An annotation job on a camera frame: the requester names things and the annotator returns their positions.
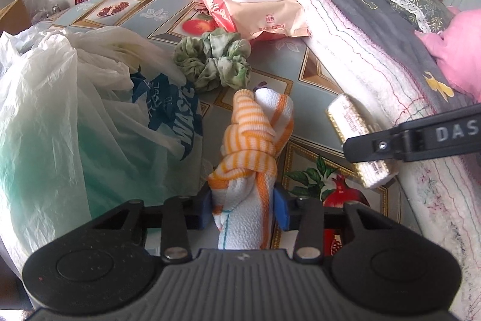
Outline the orange striped white towel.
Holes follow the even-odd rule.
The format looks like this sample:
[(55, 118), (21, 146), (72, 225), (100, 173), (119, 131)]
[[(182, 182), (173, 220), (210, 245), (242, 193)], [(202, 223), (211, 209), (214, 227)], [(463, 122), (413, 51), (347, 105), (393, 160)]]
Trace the orange striped white towel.
[(293, 132), (293, 101), (268, 88), (239, 90), (222, 159), (207, 182), (221, 250), (270, 246), (277, 158)]

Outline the gold tissue pack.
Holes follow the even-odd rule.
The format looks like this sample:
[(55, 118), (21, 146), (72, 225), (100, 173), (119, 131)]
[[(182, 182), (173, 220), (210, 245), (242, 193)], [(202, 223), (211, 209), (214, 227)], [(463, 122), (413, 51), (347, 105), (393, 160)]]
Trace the gold tissue pack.
[(340, 139), (344, 157), (353, 164), (364, 187), (383, 186), (398, 174), (393, 159), (374, 157), (372, 136), (381, 128), (363, 104), (343, 93), (332, 101), (326, 114)]

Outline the green fabric scrunchie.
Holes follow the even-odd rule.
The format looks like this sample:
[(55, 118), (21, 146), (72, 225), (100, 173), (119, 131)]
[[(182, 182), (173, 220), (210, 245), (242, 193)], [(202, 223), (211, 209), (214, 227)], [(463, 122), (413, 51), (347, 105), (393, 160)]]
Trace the green fabric scrunchie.
[(235, 91), (250, 83), (250, 43), (238, 32), (217, 28), (199, 37), (184, 37), (174, 49), (174, 62), (198, 93), (222, 87)]

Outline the red wet wipes pack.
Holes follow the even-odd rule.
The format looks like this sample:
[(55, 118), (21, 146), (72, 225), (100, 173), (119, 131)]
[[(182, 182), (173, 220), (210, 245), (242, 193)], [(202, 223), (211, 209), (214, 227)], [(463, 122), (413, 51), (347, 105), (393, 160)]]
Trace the red wet wipes pack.
[(252, 40), (306, 37), (307, 23), (295, 0), (202, 0), (218, 26)]

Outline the pink blanket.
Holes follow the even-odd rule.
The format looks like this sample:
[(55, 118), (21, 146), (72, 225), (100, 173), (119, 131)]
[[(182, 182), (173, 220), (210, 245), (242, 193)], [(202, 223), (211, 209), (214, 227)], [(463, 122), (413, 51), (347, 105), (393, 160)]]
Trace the pink blanket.
[(440, 33), (416, 31), (456, 91), (480, 102), (481, 10), (458, 12)]

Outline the dark grey quilt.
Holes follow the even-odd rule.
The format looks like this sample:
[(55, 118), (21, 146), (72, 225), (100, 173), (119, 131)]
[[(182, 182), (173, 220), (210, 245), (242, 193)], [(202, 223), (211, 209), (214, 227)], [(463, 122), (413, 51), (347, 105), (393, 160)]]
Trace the dark grey quilt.
[[(387, 0), (296, 0), (309, 44), (381, 127), (472, 104), (455, 91), (411, 23)], [(462, 283), (452, 312), (480, 317), (480, 156), (403, 164), (398, 176), (424, 236), (449, 250)]]

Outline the grey lace cushion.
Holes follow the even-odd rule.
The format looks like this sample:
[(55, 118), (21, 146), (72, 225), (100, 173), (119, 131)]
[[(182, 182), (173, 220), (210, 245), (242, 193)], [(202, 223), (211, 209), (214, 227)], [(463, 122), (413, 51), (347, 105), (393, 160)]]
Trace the grey lace cushion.
[(440, 0), (387, 0), (419, 32), (445, 30), (454, 14)]

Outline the white plastic bag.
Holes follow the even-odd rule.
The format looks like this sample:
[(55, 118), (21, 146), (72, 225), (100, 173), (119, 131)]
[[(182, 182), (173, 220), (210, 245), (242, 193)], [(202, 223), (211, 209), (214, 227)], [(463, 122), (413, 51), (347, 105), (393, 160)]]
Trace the white plastic bag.
[(201, 153), (196, 91), (136, 32), (1, 36), (1, 239), (17, 269), (130, 199), (195, 194)]

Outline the clutter of bottles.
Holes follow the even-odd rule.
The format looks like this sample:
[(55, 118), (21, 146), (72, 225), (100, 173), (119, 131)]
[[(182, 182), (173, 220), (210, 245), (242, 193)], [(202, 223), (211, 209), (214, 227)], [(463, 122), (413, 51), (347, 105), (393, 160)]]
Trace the clutter of bottles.
[[(81, 8), (87, 7), (87, 3), (90, 0), (71, 0), (72, 5), (80, 5)], [(32, 23), (37, 23), (42, 20), (46, 20), (53, 15), (60, 14), (66, 11), (71, 6), (70, 1), (67, 0), (52, 0), (43, 5), (37, 4), (32, 10)]]

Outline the brown cardboard box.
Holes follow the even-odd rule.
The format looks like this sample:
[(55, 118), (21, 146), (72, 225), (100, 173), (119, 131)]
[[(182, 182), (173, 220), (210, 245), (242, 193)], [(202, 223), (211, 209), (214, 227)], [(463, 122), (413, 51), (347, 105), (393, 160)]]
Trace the brown cardboard box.
[(16, 35), (29, 29), (32, 22), (23, 0), (15, 0), (1, 9), (0, 31)]

